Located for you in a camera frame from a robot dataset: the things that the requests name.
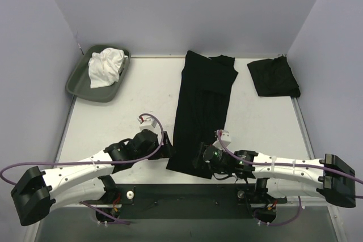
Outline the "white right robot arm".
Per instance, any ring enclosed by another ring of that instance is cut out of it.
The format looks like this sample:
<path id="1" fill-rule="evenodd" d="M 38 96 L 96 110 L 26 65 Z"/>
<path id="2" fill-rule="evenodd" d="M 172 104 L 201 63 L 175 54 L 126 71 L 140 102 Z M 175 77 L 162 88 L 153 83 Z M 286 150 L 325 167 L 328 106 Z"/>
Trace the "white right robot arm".
<path id="1" fill-rule="evenodd" d="M 227 152 L 223 144 L 201 144 L 192 165 L 211 173 L 254 179 L 260 198 L 308 196 L 344 208 L 356 207 L 355 171 L 336 155 L 323 159 L 298 160 L 256 151 Z"/>

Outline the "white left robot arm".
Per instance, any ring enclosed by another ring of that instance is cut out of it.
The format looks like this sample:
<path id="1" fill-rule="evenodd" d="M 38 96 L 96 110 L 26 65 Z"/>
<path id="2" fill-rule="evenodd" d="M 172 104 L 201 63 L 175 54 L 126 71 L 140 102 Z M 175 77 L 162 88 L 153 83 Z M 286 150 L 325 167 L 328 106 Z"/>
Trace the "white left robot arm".
<path id="1" fill-rule="evenodd" d="M 122 192 L 112 174 L 132 168 L 142 158 L 171 158 L 176 150 L 167 132 L 162 141 L 147 129 L 133 138 L 113 143 L 77 165 L 25 171 L 11 191 L 20 224 L 29 226 L 44 219 L 51 211 L 82 201 L 120 204 L 128 193 Z"/>

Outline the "grey plastic tray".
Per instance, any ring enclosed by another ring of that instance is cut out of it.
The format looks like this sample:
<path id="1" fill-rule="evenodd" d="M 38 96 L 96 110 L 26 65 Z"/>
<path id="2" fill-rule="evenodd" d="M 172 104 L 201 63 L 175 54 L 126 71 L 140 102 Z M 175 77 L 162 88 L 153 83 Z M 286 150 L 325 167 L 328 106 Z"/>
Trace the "grey plastic tray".
<path id="1" fill-rule="evenodd" d="M 120 79 L 118 82 L 108 87 L 91 89 L 90 88 L 91 80 L 88 75 L 88 62 L 93 53 L 100 53 L 102 50 L 106 48 L 118 49 L 118 47 L 114 45 L 97 44 L 91 46 L 85 52 L 85 54 L 80 58 L 80 60 L 76 64 L 75 69 L 70 74 L 69 79 L 66 82 L 65 88 L 68 93 L 76 97 L 79 97 L 81 99 L 97 103 L 108 103 L 111 100 L 113 100 L 128 70 L 130 64 L 131 52 L 125 48 L 120 48 L 121 50 L 124 51 L 128 59 L 125 61 L 125 64 L 122 65 L 121 67 Z"/>

